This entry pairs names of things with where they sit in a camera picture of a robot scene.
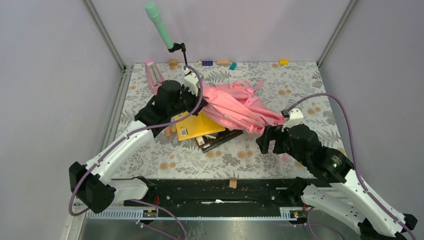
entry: yellow book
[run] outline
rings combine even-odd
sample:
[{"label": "yellow book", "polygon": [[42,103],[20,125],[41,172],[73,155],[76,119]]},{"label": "yellow book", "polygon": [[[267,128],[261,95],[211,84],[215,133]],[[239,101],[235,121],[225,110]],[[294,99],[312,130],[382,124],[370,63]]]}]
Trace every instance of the yellow book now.
[{"label": "yellow book", "polygon": [[[174,119],[181,119],[187,114],[189,113],[183,112],[175,116]],[[202,111],[198,116],[191,115],[186,120],[176,123],[175,126],[179,141],[225,131],[225,127],[214,122]]]}]

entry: blue block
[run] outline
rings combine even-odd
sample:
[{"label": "blue block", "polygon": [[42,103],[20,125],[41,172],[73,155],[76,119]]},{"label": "blue block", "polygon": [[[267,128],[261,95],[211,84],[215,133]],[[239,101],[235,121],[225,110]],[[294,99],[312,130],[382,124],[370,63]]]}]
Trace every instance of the blue block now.
[{"label": "blue block", "polygon": [[233,62],[233,63],[231,63],[231,66],[229,66],[229,69],[234,70],[236,68],[236,66],[237,66],[237,63]]},{"label": "blue block", "polygon": [[201,65],[202,66],[213,66],[214,62],[213,61],[202,61]]}]

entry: teal block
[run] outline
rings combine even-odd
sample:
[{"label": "teal block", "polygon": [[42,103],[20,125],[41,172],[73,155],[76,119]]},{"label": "teal block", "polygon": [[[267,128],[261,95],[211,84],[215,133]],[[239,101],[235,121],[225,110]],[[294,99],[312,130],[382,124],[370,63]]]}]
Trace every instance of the teal block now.
[{"label": "teal block", "polygon": [[229,66],[229,69],[234,70],[236,68],[236,66],[237,66],[237,63],[233,62],[233,63],[231,63],[231,66]]}]

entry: white bracket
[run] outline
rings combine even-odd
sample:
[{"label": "white bracket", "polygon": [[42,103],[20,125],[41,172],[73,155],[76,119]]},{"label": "white bracket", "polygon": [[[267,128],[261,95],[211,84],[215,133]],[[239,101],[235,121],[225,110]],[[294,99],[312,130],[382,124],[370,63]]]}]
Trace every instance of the white bracket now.
[{"label": "white bracket", "polygon": [[[372,224],[377,233],[394,237],[397,232],[401,232],[402,227],[383,211],[383,209],[374,202],[374,200],[364,191],[360,185],[355,170],[351,169],[344,177],[345,183],[330,183],[332,187],[345,195],[353,205],[363,213],[366,219]],[[366,182],[364,182],[368,191],[372,193],[400,222],[405,224],[405,216],[390,206],[374,191]]]},{"label": "white bracket", "polygon": [[327,194],[325,190],[321,190],[315,185],[307,186],[303,190],[301,199],[305,204],[324,211],[349,226],[357,234],[361,234],[358,223],[365,220],[365,215],[353,205]]},{"label": "white bracket", "polygon": [[117,204],[128,199],[142,199],[149,188],[138,178],[130,180],[111,180],[109,186],[116,189],[112,204]]},{"label": "white bracket", "polygon": [[290,115],[290,117],[282,126],[281,131],[284,131],[284,129],[286,128],[291,128],[293,126],[299,125],[304,120],[304,115],[302,114],[302,111],[298,108],[293,108],[288,114]]},{"label": "white bracket", "polygon": [[188,87],[188,90],[190,91],[190,93],[192,93],[193,95],[195,95],[197,97],[198,94],[199,94],[199,88],[198,88],[199,79],[198,79],[198,77],[196,76],[196,74],[194,72],[190,73],[190,69],[188,69],[188,68],[186,68],[182,71],[184,72],[184,75],[186,75],[184,77],[184,86]]}]

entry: black book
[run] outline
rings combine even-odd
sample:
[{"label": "black book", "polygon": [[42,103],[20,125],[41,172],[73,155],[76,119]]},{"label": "black book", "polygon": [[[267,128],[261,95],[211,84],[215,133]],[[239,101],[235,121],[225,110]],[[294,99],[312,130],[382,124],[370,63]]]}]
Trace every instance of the black book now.
[{"label": "black book", "polygon": [[196,143],[198,147],[202,150],[202,152],[206,153],[207,151],[212,150],[218,147],[219,145],[226,143],[242,134],[243,130],[229,130],[228,128],[226,128],[225,131],[209,134],[209,136],[212,137],[207,137],[205,135],[195,137],[194,139],[196,140]]}]

